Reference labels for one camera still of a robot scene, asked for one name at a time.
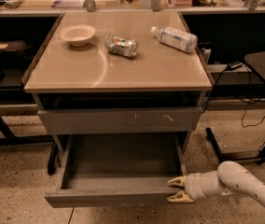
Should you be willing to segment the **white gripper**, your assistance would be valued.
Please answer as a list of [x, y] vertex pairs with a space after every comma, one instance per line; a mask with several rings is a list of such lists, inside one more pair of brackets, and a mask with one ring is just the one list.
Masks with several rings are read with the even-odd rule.
[[218, 179], [217, 171], [178, 176], [167, 182], [169, 187], [185, 187], [167, 200], [171, 203], [194, 203], [209, 197], [220, 197], [229, 193], [226, 186]]

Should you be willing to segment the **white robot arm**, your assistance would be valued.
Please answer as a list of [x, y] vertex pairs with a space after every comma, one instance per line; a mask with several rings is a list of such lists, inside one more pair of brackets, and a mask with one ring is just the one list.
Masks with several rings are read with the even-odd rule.
[[223, 161], [215, 171], [175, 177], [167, 185], [181, 188], [167, 198], [171, 203], [194, 203], [209, 197], [244, 194], [265, 207], [265, 183], [234, 161]]

